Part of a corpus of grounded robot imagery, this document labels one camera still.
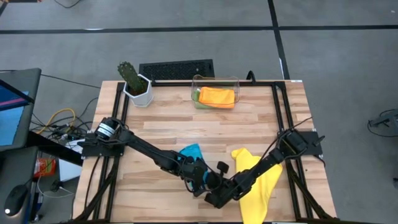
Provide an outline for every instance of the floor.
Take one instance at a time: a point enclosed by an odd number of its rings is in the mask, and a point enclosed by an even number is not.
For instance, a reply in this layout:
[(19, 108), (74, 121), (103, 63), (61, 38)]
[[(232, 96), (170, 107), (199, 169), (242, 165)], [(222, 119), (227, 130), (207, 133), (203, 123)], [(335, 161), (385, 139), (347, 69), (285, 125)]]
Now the floor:
[[(375, 136), (366, 125), (380, 112), (397, 107), (398, 26), (386, 29), (389, 26), (383, 25), (398, 24), (398, 2), (273, 0), (280, 31), (255, 29), (276, 25), (269, 2), (83, 0), (71, 9), (53, 0), (8, 4), (0, 17), (0, 69), (39, 67), (46, 75), (99, 86), (103, 80), (120, 80), (116, 66), (123, 60), (138, 67), (140, 63), (212, 58), (217, 77), (244, 78), (252, 70), (257, 79), (290, 76), (303, 80), (315, 127), (326, 136), (322, 146), (338, 217), (396, 223), (398, 189), (392, 178), (398, 177), (398, 140)], [(251, 28), (197, 32), (132, 29), (205, 26)], [(326, 27), (282, 28), (292, 26)], [(353, 30), (345, 26), (362, 27)], [(79, 33), (80, 29), (100, 28), (109, 32)], [(17, 34), (13, 30), (30, 32)], [(58, 32), (46, 34), (45, 30)], [(81, 113), (96, 96), (98, 89), (42, 77), (34, 113), (42, 121), (65, 107)], [(94, 110), (95, 103), (83, 120), (91, 120)], [(65, 188), (74, 190), (76, 183)], [(71, 202), (72, 197), (46, 198), (41, 223), (69, 219)]]

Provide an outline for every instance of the computer mouse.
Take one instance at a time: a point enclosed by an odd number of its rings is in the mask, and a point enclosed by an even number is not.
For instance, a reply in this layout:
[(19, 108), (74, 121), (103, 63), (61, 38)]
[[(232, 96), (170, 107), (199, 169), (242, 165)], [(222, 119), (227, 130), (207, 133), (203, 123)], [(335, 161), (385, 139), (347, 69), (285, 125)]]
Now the computer mouse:
[(11, 190), (4, 204), (6, 215), (13, 216), (19, 212), (24, 204), (27, 193), (28, 189), (24, 184), (17, 185)]

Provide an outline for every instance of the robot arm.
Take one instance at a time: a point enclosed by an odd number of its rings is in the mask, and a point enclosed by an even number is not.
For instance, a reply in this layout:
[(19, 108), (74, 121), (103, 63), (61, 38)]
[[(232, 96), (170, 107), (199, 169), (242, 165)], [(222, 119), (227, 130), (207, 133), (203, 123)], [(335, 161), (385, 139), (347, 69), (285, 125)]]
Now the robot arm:
[[(195, 197), (207, 192), (205, 201), (216, 208), (222, 208), (231, 199), (239, 200), (246, 195), (256, 179), (272, 166), (280, 164), (285, 159), (301, 156), (308, 147), (308, 142), (295, 129), (288, 129), (281, 133), (276, 143), (275, 148), (267, 156), (263, 156), (263, 159), (254, 167), (238, 172), (230, 179), (223, 177), (223, 174), (228, 171), (228, 165), (224, 162), (218, 163), (217, 168), (220, 173), (216, 173), (208, 169), (207, 164), (201, 159), (187, 157), (175, 151), (158, 149), (136, 136), (115, 118), (104, 118), (95, 133), (88, 136), (81, 146), (88, 144), (90, 146), (102, 144), (107, 147), (129, 146), (153, 159), (160, 169), (190, 183), (192, 186), (190, 191)], [(208, 175), (204, 181), (203, 176), (206, 171)]]

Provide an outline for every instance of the wooden table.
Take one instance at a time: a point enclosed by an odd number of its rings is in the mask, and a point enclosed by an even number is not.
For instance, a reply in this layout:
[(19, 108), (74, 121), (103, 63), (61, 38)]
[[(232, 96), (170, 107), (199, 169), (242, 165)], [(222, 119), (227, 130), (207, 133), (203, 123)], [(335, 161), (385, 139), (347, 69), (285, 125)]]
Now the wooden table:
[[(104, 117), (111, 116), (117, 81), (103, 82), (94, 116), (97, 127)], [(294, 123), (311, 117), (301, 82), (286, 81)], [(271, 88), (240, 87), (240, 101), (233, 110), (197, 110), (193, 107), (190, 87), (153, 87), (154, 100), (148, 108), (129, 104), (126, 124), (142, 139), (160, 149), (179, 151), (199, 143), (205, 161), (216, 168), (218, 161), (229, 164), (227, 177), (235, 173), (231, 151), (246, 147), (260, 156), (278, 131)], [(119, 105), (121, 116), (124, 94)], [(280, 105), (286, 120), (283, 101)], [(312, 129), (306, 121), (297, 129)], [(73, 206), (74, 217), (83, 211), (83, 204), (95, 158), (86, 159)], [(101, 162), (95, 170), (89, 201), (94, 196), (101, 173)], [(313, 156), (303, 156), (303, 168), (309, 191), (331, 216), (335, 216), (328, 180), (323, 164)], [(305, 216), (302, 195), (298, 199)], [(153, 161), (127, 148), (120, 160), (112, 222), (241, 222), (239, 203), (230, 201), (222, 209), (206, 203), (204, 194), (194, 198), (184, 183), (161, 171)], [(99, 217), (104, 217), (107, 193), (103, 197)], [(284, 170), (269, 201), (266, 221), (293, 221), (294, 212), (287, 174)]]

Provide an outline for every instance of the yellow cloth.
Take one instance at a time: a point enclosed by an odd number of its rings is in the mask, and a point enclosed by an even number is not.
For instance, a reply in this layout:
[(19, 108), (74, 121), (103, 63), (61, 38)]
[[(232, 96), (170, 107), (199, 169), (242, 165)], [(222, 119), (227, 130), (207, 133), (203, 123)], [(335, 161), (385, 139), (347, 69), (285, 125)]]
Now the yellow cloth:
[(202, 87), (199, 102), (215, 108), (234, 108), (235, 93), (233, 90)]
[[(236, 160), (236, 172), (252, 168), (260, 159), (259, 156), (252, 156), (246, 148), (234, 150), (231, 155)], [(274, 165), (258, 177), (251, 191), (239, 200), (244, 224), (263, 223), (269, 198), (281, 173), (282, 165)]]

